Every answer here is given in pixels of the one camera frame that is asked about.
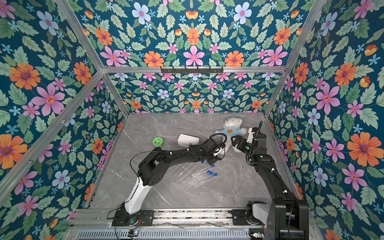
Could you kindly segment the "test tube group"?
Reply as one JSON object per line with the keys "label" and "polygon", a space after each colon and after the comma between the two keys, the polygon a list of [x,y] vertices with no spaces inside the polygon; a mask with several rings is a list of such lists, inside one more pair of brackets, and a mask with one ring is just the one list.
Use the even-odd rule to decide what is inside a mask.
{"label": "test tube group", "polygon": [[209,176],[208,178],[206,178],[206,179],[200,181],[199,183],[195,184],[193,187],[196,188],[196,187],[198,187],[198,186],[201,186],[202,184],[204,184],[205,182],[207,182],[207,181],[209,181],[209,180],[215,178],[216,176],[218,176],[218,174],[217,174],[217,173],[214,173],[213,175]]}
{"label": "test tube group", "polygon": [[207,172],[205,172],[205,173],[203,173],[203,174],[200,174],[200,175],[198,175],[198,176],[192,177],[191,180],[188,180],[188,181],[187,181],[187,184],[188,184],[188,185],[191,185],[191,184],[193,184],[193,183],[195,183],[195,182],[197,182],[197,181],[199,181],[199,180],[204,179],[205,177],[209,177],[211,174],[212,174],[212,172],[211,172],[210,170],[208,170]]}
{"label": "test tube group", "polygon": [[196,178],[194,179],[191,179],[187,182],[187,185],[194,185],[194,184],[197,184],[199,183],[200,181],[212,176],[214,173],[211,172],[211,171],[207,171],[206,173],[204,173],[203,175],[200,175],[200,176],[197,176]]}

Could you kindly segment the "black hook rail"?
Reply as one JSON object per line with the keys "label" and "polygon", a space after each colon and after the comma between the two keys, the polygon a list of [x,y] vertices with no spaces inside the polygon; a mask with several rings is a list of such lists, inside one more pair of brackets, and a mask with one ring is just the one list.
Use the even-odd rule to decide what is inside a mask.
{"label": "black hook rail", "polygon": [[160,67],[162,74],[221,74],[223,67]]}

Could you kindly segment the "white teddy bear blue shirt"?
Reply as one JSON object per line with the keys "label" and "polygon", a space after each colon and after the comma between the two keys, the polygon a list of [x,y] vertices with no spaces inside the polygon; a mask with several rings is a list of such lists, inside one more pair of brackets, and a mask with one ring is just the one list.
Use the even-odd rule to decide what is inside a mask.
{"label": "white teddy bear blue shirt", "polygon": [[240,118],[229,118],[224,122],[222,130],[215,131],[215,133],[222,133],[227,136],[227,140],[225,141],[226,152],[232,146],[231,137],[235,137],[235,136],[243,137],[248,132],[246,128],[241,127],[242,123],[243,123],[243,120]]}

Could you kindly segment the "aluminium front rail frame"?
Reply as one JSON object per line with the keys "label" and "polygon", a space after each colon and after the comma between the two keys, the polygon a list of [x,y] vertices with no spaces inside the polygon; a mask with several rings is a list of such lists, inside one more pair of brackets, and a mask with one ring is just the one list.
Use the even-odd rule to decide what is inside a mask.
{"label": "aluminium front rail frame", "polygon": [[144,209],[153,210],[154,220],[148,227],[113,227],[112,222],[116,211],[112,209],[85,209],[78,210],[75,216],[70,220],[70,227],[80,229],[85,228],[111,228],[117,229],[133,229],[133,228],[224,228],[224,229],[240,229],[240,228],[260,228],[265,230],[267,226],[234,226],[231,210],[239,210],[244,208],[159,208]]}

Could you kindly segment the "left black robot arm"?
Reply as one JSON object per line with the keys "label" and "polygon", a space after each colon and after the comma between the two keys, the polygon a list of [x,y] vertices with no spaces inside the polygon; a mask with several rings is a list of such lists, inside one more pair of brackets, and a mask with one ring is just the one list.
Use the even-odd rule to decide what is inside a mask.
{"label": "left black robot arm", "polygon": [[173,166],[185,163],[206,162],[210,166],[222,160],[219,157],[221,151],[226,148],[227,136],[223,133],[216,133],[209,136],[203,143],[192,145],[181,150],[166,151],[160,147],[148,154],[139,164],[139,169],[134,171],[136,183],[129,197],[119,206],[117,216],[124,221],[132,218],[142,208],[142,204],[150,189],[158,184]]}

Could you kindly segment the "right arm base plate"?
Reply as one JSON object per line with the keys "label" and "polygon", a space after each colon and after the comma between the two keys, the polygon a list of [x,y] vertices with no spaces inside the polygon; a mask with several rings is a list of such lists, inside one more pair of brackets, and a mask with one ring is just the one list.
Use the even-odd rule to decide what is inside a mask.
{"label": "right arm base plate", "polygon": [[266,223],[269,211],[265,209],[256,210],[231,210],[234,226],[262,226]]}

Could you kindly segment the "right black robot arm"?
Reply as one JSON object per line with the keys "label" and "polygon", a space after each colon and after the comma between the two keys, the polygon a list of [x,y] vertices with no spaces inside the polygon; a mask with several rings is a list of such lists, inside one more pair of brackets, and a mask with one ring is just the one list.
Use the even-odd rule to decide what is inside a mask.
{"label": "right black robot arm", "polygon": [[249,130],[248,138],[231,137],[231,144],[246,156],[246,162],[264,181],[271,196],[271,204],[250,201],[247,204],[248,221],[264,225],[265,240],[308,240],[309,206],[298,199],[287,187],[277,170],[275,160],[267,154],[267,135],[258,127]]}

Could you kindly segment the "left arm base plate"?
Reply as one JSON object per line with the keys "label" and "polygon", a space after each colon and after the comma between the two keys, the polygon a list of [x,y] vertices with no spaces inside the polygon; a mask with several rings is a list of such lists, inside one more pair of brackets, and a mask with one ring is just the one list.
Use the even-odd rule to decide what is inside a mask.
{"label": "left arm base plate", "polygon": [[129,215],[125,208],[117,210],[113,218],[113,227],[148,227],[154,220],[153,210],[140,210],[135,214]]}

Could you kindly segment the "white rectangular plastic box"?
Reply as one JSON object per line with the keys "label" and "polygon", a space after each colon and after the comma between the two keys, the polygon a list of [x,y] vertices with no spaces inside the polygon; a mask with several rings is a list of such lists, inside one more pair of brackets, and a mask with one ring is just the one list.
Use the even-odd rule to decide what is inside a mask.
{"label": "white rectangular plastic box", "polygon": [[190,145],[198,145],[200,142],[200,138],[186,135],[186,134],[180,134],[177,142],[180,147],[187,148]]}

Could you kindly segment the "green lidded small jar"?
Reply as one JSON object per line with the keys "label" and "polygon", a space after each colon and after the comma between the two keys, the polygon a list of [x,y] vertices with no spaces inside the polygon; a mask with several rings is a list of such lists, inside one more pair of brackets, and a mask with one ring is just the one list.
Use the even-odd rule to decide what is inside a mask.
{"label": "green lidded small jar", "polygon": [[164,140],[161,137],[156,137],[153,139],[153,145],[155,148],[163,148],[164,146]]}

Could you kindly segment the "white ventilation grille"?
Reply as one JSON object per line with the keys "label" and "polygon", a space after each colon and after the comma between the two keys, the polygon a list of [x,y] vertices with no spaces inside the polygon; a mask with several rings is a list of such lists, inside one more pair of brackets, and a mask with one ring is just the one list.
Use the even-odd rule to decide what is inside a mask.
{"label": "white ventilation grille", "polygon": [[247,229],[81,230],[77,240],[249,240]]}

